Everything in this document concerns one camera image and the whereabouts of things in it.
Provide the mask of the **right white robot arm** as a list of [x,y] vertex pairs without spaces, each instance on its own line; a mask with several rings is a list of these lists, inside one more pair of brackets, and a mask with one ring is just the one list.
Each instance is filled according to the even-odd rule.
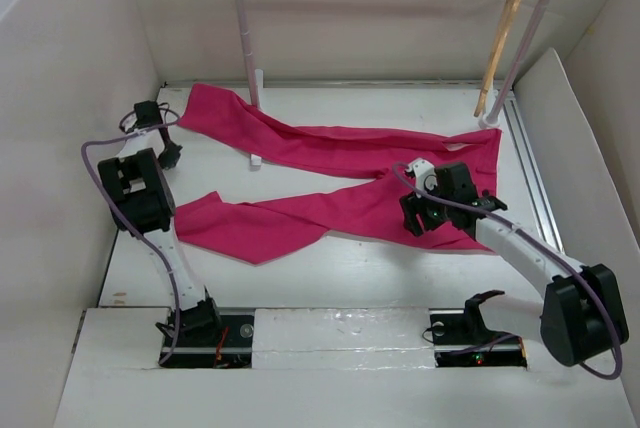
[[418,158],[393,174],[410,189],[401,197],[404,227],[419,237],[451,225],[498,255],[540,295],[538,302],[499,289],[465,303],[462,329],[488,348],[506,339],[535,340],[565,367],[605,380],[620,377],[629,330],[615,274],[551,247],[504,217],[507,205],[474,184],[462,162],[435,166]]

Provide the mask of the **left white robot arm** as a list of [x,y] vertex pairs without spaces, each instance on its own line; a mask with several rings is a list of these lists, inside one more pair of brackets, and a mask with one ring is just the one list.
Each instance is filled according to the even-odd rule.
[[175,308],[158,329],[167,336],[176,335],[180,342],[208,345],[222,335],[223,321],[177,241],[176,205],[165,172],[176,167],[182,147],[170,137],[169,123],[163,119],[168,111],[155,101],[134,105],[121,123],[121,130],[129,136],[125,147],[97,165],[99,185],[112,202],[118,229],[141,240],[167,276]]

